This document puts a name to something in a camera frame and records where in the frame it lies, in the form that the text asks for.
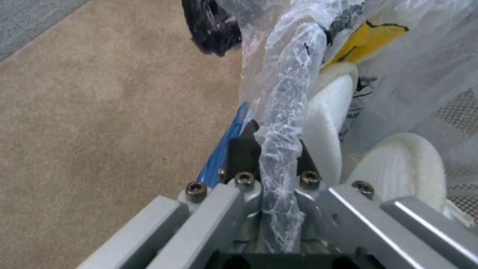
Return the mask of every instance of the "carpet floor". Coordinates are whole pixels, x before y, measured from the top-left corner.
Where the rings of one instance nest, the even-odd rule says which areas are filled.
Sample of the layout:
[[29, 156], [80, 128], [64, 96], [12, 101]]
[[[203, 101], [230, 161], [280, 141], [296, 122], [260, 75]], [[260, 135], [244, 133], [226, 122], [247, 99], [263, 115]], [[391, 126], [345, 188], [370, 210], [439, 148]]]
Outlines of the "carpet floor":
[[180, 0], [91, 0], [0, 63], [0, 268], [74, 268], [196, 176], [238, 104]]

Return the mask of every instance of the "hex socket screw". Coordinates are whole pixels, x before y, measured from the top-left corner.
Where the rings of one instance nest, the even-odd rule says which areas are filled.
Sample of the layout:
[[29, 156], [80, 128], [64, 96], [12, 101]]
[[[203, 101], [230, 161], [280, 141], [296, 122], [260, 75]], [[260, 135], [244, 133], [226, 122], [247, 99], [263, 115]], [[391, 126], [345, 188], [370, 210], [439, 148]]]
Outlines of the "hex socket screw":
[[193, 203], [200, 203], [207, 196], [207, 186], [202, 182], [193, 181], [186, 186], [184, 191], [186, 199]]
[[236, 187], [242, 191], [249, 191], [254, 188], [256, 183], [256, 178], [252, 173], [249, 172], [239, 172], [234, 177], [234, 182]]
[[375, 193], [375, 190], [370, 183], [362, 180], [356, 180], [352, 183], [352, 187], [363, 194], [365, 197], [367, 197], [369, 200], [372, 200], [373, 194]]
[[300, 174], [299, 185], [307, 190], [317, 190], [322, 178], [314, 171], [304, 171]]

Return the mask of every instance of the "metal mesh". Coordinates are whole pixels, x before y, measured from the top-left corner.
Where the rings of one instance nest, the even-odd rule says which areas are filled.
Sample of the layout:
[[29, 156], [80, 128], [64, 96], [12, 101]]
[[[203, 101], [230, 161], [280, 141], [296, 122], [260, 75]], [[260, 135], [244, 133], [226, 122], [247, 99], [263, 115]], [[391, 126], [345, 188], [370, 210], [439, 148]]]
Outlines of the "metal mesh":
[[[438, 109], [433, 117], [456, 129], [460, 134], [460, 140], [477, 135], [478, 101], [476, 95], [472, 89], [459, 94], [446, 106]], [[475, 180], [478, 174], [478, 164], [476, 162], [466, 163], [461, 160], [454, 160], [453, 154], [450, 154], [450, 152], [453, 153], [454, 148], [449, 148], [449, 154], [444, 156], [445, 172], [449, 185], [448, 198], [478, 222], [478, 196], [473, 195], [478, 191], [478, 182]], [[469, 184], [460, 184], [463, 181], [468, 181]], [[453, 194], [460, 193], [460, 191], [462, 193], [468, 192], [470, 195]]]
[[455, 205], [468, 213], [475, 219], [475, 222], [478, 220], [478, 197], [474, 196], [449, 196], [450, 201], [455, 203]]
[[434, 115], [461, 132], [476, 134], [478, 130], [478, 102], [471, 89], [459, 94]]

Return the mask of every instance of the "gray carpet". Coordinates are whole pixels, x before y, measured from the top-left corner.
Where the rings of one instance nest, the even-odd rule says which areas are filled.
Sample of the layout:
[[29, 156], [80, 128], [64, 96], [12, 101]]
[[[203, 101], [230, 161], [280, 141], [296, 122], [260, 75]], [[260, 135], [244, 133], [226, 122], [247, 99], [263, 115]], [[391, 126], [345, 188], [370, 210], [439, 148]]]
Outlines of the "gray carpet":
[[88, 0], [0, 0], [0, 61]]

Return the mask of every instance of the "white foam pad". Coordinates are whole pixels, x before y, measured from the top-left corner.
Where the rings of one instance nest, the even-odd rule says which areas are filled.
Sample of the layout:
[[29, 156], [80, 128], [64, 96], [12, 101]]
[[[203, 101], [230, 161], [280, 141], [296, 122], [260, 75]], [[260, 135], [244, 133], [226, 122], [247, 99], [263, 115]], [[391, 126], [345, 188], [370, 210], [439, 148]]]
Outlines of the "white foam pad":
[[435, 210], [444, 210], [446, 181], [441, 157], [416, 134], [395, 134], [378, 143], [353, 170], [347, 184], [356, 180], [374, 187], [373, 201], [414, 195]]
[[338, 132], [347, 115], [355, 88], [349, 74], [341, 75], [312, 97], [304, 123], [302, 140], [324, 183], [339, 183], [342, 155]]

